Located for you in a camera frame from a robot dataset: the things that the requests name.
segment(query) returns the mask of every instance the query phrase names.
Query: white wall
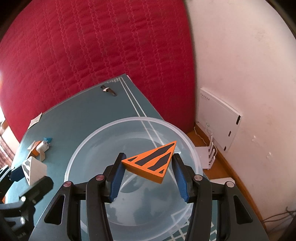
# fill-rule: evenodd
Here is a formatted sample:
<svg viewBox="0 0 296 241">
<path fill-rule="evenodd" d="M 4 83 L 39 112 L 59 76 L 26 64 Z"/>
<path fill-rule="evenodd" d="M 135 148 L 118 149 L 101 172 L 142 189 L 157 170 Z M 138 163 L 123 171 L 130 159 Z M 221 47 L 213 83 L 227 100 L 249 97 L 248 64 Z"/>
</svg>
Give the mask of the white wall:
<svg viewBox="0 0 296 241">
<path fill-rule="evenodd" d="M 4 133 L 2 134 L 2 138 L 6 142 L 6 144 L 9 146 L 9 148 L 12 150 L 12 152 L 15 154 L 20 143 L 15 138 L 10 127 L 7 127 L 5 129 Z"/>
<path fill-rule="evenodd" d="M 223 155 L 263 218 L 286 206 L 296 209 L 295 38 L 265 0 L 186 3 L 197 87 L 205 87 L 243 115 Z M 267 225 L 271 229 L 275 223 Z"/>
</svg>

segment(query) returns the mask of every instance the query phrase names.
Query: metal screw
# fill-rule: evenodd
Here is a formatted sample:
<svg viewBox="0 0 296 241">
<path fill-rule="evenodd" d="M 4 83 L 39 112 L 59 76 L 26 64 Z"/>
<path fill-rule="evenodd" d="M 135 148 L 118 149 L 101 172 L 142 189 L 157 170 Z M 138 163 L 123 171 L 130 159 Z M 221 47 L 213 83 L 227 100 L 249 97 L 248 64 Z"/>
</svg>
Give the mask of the metal screw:
<svg viewBox="0 0 296 241">
<path fill-rule="evenodd" d="M 226 185 L 229 188 L 233 188 L 234 187 L 234 183 L 233 182 L 227 182 Z"/>
<path fill-rule="evenodd" d="M 100 174 L 100 175 L 96 175 L 96 180 L 97 180 L 97 181 L 102 181 L 102 180 L 104 180 L 104 178 L 105 178 L 105 176 L 102 175 L 102 174 Z"/>
<path fill-rule="evenodd" d="M 194 176 L 194 179 L 195 179 L 196 181 L 201 181 L 201 180 L 202 180 L 202 176 L 201 176 L 201 175 L 195 175 L 195 176 Z"/>
<path fill-rule="evenodd" d="M 72 182 L 70 182 L 70 181 L 64 182 L 64 187 L 65 188 L 70 187 L 71 185 L 72 185 Z"/>
<path fill-rule="evenodd" d="M 23 217 L 20 217 L 20 223 L 21 223 L 22 225 L 24 225 L 24 224 L 26 223 L 26 220 L 25 220 Z"/>
</svg>

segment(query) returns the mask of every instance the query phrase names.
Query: clear plastic lid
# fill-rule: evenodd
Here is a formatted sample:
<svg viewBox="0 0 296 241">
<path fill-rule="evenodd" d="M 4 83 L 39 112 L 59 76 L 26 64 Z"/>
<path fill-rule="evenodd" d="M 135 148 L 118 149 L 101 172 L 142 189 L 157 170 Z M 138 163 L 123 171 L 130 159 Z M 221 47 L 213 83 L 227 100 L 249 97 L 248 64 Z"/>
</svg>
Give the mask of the clear plastic lid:
<svg viewBox="0 0 296 241">
<path fill-rule="evenodd" d="M 159 119 L 131 117 L 90 134 L 74 152 L 65 181 L 87 182 L 112 165 L 120 152 L 131 157 L 172 141 L 177 141 L 175 153 L 184 164 L 202 174 L 194 145 L 180 129 Z M 180 197 L 170 164 L 162 184 L 126 171 L 118 197 L 106 204 L 106 211 L 114 240 L 161 241 L 187 221 L 192 205 Z M 81 202 L 81 228 L 87 233 L 85 201 Z"/>
</svg>

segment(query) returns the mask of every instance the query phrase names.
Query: red blanket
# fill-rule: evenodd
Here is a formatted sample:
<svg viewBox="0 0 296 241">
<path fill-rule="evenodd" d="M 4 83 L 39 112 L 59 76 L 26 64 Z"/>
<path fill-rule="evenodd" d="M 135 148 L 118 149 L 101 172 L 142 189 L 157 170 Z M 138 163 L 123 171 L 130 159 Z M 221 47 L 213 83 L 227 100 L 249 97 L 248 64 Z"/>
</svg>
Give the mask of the red blanket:
<svg viewBox="0 0 296 241">
<path fill-rule="evenodd" d="M 0 72 L 1 107 L 19 141 L 40 112 L 123 73 L 166 121 L 193 127 L 182 0 L 33 0 L 0 42 Z"/>
</svg>

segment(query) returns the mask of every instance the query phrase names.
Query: triangle block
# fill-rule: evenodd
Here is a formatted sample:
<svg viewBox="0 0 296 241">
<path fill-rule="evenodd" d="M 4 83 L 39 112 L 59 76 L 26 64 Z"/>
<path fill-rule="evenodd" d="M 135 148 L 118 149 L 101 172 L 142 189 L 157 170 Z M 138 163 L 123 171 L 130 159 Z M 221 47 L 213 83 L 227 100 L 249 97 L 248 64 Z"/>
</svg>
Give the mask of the triangle block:
<svg viewBox="0 0 296 241">
<path fill-rule="evenodd" d="M 174 154 L 176 143 L 176 141 L 170 142 L 121 162 L 128 171 L 161 184 Z"/>
<path fill-rule="evenodd" d="M 27 160 L 23 161 L 22 170 L 29 186 L 32 186 L 39 179 L 46 176 L 47 165 L 30 156 Z"/>
</svg>

